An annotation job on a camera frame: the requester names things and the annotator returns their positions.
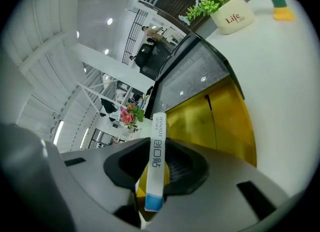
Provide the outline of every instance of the white countertop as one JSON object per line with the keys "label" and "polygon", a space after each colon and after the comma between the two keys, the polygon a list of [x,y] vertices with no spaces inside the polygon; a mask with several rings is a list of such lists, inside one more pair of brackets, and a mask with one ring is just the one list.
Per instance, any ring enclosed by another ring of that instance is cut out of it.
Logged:
{"label": "white countertop", "polygon": [[271,0],[251,0],[256,20],[206,40],[229,61],[253,126],[257,168],[289,196],[304,189],[320,153],[320,45],[301,5],[296,21],[272,17]]}

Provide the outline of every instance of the ceiling light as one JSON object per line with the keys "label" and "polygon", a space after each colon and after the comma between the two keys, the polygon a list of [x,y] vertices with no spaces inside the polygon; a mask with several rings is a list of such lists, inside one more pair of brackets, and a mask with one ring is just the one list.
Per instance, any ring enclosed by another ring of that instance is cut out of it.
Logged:
{"label": "ceiling light", "polygon": [[98,137],[96,138],[96,140],[99,140],[101,133],[102,133],[102,131],[99,131],[99,134],[98,134]]}
{"label": "ceiling light", "polygon": [[89,128],[87,128],[87,129],[85,130],[85,133],[84,133],[83,138],[82,138],[82,141],[81,141],[80,149],[82,149],[82,146],[83,146],[83,144],[84,144],[84,142],[85,142],[85,139],[86,139],[86,136],[87,136],[88,132],[89,132]]}
{"label": "ceiling light", "polygon": [[60,120],[58,128],[56,129],[55,135],[54,135],[54,139],[53,139],[53,144],[57,145],[58,139],[59,139],[59,135],[61,133],[61,129],[62,126],[64,126],[64,121]]}

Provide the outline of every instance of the black slot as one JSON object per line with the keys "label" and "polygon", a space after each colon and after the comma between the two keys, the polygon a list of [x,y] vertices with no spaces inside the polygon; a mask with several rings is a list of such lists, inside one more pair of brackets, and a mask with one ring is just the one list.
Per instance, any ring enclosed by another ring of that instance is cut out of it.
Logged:
{"label": "black slot", "polygon": [[74,158],[74,159],[70,159],[70,160],[66,160],[64,161],[65,165],[67,167],[69,166],[74,166],[74,165],[77,165],[77,164],[81,164],[83,162],[85,162],[86,160],[82,157],[78,157],[78,158]]}
{"label": "black slot", "polygon": [[241,191],[259,220],[263,220],[276,210],[275,206],[251,181],[242,182],[236,186]]}
{"label": "black slot", "polygon": [[122,188],[135,190],[135,184],[149,161],[150,138],[110,155],[103,164],[104,173]]}
{"label": "black slot", "polygon": [[207,94],[206,96],[204,96],[204,98],[208,101],[208,104],[209,104],[210,110],[212,110],[212,107],[211,107],[211,101],[210,101],[209,95]]}

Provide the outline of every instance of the white ceiling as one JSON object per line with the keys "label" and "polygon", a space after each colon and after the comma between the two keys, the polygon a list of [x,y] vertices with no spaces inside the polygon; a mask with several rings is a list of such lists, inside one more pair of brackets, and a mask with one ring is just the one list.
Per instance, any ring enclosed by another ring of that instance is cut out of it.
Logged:
{"label": "white ceiling", "polygon": [[[121,32],[120,21],[130,0],[78,0],[77,29],[79,42],[99,52],[109,49],[109,56],[116,53],[115,47]],[[113,19],[111,25],[107,20]]]}

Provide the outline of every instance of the white flower pot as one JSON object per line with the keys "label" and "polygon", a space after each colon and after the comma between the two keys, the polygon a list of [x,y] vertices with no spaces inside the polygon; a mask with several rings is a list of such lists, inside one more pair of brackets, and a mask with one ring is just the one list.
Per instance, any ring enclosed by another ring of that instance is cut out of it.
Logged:
{"label": "white flower pot", "polygon": [[231,34],[250,25],[255,15],[244,0],[230,0],[211,14],[221,34]]}

